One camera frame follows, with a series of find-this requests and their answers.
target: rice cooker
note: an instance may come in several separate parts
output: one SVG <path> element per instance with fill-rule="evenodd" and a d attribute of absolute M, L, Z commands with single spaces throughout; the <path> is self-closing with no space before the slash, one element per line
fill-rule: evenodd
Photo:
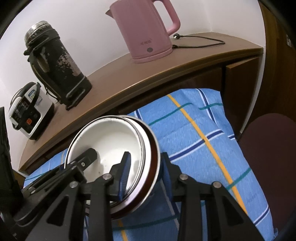
<path fill-rule="evenodd" d="M 54 115 L 54 103 L 41 90 L 39 83 L 30 82 L 12 98 L 8 111 L 15 130 L 36 140 Z"/>

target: kettle spout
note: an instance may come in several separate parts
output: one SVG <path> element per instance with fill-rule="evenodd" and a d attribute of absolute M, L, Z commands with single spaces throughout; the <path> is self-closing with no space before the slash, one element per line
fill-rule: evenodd
<path fill-rule="evenodd" d="M 111 18 L 113 18 L 113 15 L 112 15 L 112 12 L 111 12 L 110 9 L 106 12 L 106 14 L 107 14 L 108 16 L 110 16 Z"/>

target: maroon chair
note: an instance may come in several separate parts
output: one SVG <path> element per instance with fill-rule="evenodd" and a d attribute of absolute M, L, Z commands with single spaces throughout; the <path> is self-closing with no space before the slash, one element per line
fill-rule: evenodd
<path fill-rule="evenodd" d="M 239 145 L 266 196 L 274 227 L 284 230 L 296 205 L 296 123 L 280 114 L 263 115 L 248 126 Z"/>

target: pink electric kettle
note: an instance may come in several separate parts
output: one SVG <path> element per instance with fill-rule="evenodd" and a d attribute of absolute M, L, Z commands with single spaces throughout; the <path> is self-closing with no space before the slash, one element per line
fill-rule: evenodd
<path fill-rule="evenodd" d="M 166 30 L 155 0 L 117 0 L 106 12 L 115 19 L 135 63 L 144 63 L 170 54 L 169 36 L 178 31 L 180 20 L 170 0 L 161 1 L 173 21 Z"/>

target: white wall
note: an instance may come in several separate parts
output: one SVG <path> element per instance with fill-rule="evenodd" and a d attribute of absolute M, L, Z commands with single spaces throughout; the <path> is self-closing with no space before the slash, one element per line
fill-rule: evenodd
<path fill-rule="evenodd" d="M 266 40 L 260 6 L 257 0 L 204 0 L 204 4 L 212 32 L 236 36 L 264 47 L 256 90 L 242 132 L 254 108 L 264 71 Z"/>
<path fill-rule="evenodd" d="M 105 15 L 115 0 L 33 0 L 21 11 L 0 39 L 0 106 L 6 113 L 12 96 L 30 81 L 37 78 L 27 62 L 24 36 L 29 28 L 48 21 L 57 30 L 61 41 L 85 75 L 128 53 L 126 44 L 115 21 Z M 180 34 L 209 32 L 210 24 L 203 0 L 171 0 L 181 20 Z M 157 9 L 166 26 L 170 19 L 162 3 Z M 25 146 L 25 138 L 11 127 L 7 120 L 11 144 L 12 165 L 18 169 Z"/>

